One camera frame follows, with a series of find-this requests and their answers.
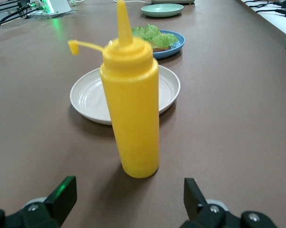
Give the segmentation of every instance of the silver bolt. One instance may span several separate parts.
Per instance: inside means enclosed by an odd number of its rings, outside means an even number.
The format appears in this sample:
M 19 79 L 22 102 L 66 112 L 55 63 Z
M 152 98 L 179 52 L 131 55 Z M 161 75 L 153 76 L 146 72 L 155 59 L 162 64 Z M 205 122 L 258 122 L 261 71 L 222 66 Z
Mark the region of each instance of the silver bolt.
M 255 214 L 255 213 L 250 213 L 248 215 L 248 217 L 249 217 L 250 220 L 253 220 L 254 222 L 259 222 L 260 221 L 259 216 L 257 214 Z
M 35 211 L 38 208 L 37 204 L 32 204 L 29 208 L 28 211 Z
M 216 205 L 211 205 L 210 210 L 211 210 L 211 212 L 214 212 L 214 213 L 219 212 L 219 208 Z

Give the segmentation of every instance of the lettuce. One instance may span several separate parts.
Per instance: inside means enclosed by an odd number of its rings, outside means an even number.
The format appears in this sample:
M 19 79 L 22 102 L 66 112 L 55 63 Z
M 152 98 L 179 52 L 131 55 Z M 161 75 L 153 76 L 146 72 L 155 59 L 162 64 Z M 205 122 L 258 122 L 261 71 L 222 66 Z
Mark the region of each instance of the lettuce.
M 178 42 L 178 38 L 170 33 L 161 33 L 155 25 L 147 24 L 145 27 L 136 27 L 132 29 L 134 37 L 140 37 L 152 45 L 152 48 L 167 48 Z

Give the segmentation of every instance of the gray table surface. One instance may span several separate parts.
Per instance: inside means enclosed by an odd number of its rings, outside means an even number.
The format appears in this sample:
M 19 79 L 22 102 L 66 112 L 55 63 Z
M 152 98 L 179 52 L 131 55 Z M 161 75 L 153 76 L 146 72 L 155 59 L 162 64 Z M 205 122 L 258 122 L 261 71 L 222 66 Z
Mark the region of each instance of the gray table surface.
M 152 19 L 127 3 L 132 27 L 181 33 L 181 53 L 160 60 L 181 82 L 160 116 L 161 164 L 147 179 L 121 168 L 111 126 L 82 117 L 72 85 L 102 63 L 67 41 L 105 46 L 117 36 L 116 4 L 87 0 L 56 19 L 0 26 L 0 208 L 9 215 L 75 175 L 78 200 L 63 227 L 176 228 L 188 217 L 185 177 L 240 216 L 286 228 L 286 35 L 237 0 L 196 0 Z

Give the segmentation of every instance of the mustard bottle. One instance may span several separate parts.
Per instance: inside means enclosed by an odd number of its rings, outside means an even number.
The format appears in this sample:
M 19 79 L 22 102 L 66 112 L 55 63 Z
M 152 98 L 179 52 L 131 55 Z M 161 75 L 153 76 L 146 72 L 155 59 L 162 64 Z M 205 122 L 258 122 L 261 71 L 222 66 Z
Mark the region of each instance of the mustard bottle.
M 159 167 L 159 70 L 150 43 L 132 36 L 124 0 L 117 2 L 118 39 L 102 48 L 69 41 L 103 53 L 100 76 L 122 167 L 134 178 L 146 178 Z

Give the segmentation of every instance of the bottle body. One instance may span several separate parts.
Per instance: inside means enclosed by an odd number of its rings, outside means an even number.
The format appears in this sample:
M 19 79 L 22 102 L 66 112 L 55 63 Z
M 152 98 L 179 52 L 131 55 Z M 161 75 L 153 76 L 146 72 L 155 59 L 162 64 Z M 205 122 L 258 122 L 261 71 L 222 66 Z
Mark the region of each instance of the bottle body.
M 110 75 L 101 65 L 106 96 L 122 167 L 135 178 L 159 167 L 159 69 L 154 59 L 141 75 Z

